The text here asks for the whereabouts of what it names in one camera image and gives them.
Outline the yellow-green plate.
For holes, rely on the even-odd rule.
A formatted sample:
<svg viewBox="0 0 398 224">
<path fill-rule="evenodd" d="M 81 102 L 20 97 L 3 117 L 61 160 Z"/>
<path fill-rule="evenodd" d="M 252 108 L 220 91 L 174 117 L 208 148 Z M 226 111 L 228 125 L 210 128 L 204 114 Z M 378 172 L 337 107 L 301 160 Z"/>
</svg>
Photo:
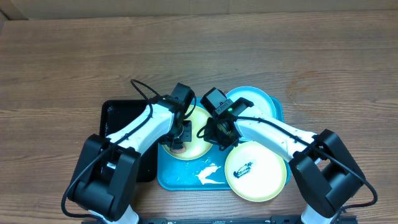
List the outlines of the yellow-green plate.
<svg viewBox="0 0 398 224">
<path fill-rule="evenodd" d="M 231 150 L 224 165 L 226 180 L 235 194 L 251 202 L 265 202 L 284 188 L 284 160 L 257 142 L 245 142 Z"/>
<path fill-rule="evenodd" d="M 192 122 L 192 141 L 184 142 L 184 152 L 175 153 L 166 145 L 162 145 L 167 153 L 180 160 L 194 160 L 206 154 L 212 147 L 212 143 L 204 141 L 203 138 L 197 138 L 197 132 L 204 127 L 210 114 L 203 108 L 196 106 L 193 113 L 188 117 Z"/>
</svg>

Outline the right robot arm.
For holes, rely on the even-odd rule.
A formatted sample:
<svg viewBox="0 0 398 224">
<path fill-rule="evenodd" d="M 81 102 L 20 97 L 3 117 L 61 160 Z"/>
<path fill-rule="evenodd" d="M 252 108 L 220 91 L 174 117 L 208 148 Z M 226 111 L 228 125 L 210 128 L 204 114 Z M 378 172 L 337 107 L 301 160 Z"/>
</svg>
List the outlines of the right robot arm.
<svg viewBox="0 0 398 224">
<path fill-rule="evenodd" d="M 366 184 L 359 165 L 340 137 L 325 129 L 320 134 L 302 131 L 268 114 L 253 102 L 205 96 L 200 103 L 211 114 L 201 130 L 206 141 L 221 149 L 239 138 L 257 142 L 289 163 L 303 199 L 307 203 L 302 223 L 333 223 L 347 201 Z"/>
</svg>

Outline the dark sponge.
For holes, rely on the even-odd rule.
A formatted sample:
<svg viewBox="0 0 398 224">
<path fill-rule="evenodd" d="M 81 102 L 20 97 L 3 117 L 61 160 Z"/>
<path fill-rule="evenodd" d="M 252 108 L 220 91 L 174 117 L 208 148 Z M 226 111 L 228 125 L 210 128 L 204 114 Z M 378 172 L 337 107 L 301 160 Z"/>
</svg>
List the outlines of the dark sponge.
<svg viewBox="0 0 398 224">
<path fill-rule="evenodd" d="M 186 151 L 185 146 L 183 144 L 174 144 L 171 148 L 170 151 L 175 153 L 175 154 L 181 154 Z"/>
</svg>

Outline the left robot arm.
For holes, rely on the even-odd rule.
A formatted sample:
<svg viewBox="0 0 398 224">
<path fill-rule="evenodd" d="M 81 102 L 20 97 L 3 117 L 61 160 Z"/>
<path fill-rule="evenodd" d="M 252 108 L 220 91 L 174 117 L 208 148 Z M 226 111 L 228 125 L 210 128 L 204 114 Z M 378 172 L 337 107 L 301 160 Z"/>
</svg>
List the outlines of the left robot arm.
<svg viewBox="0 0 398 224">
<path fill-rule="evenodd" d="M 105 138 L 91 135 L 62 197 L 62 212 L 75 216 L 65 206 L 71 200 L 89 211 L 79 218 L 94 218 L 97 223 L 139 223 L 131 199 L 140 158 L 156 142 L 173 152 L 184 152 L 185 142 L 192 140 L 187 118 L 193 111 L 189 107 L 195 105 L 196 98 L 184 101 L 162 96 L 118 132 Z"/>
</svg>

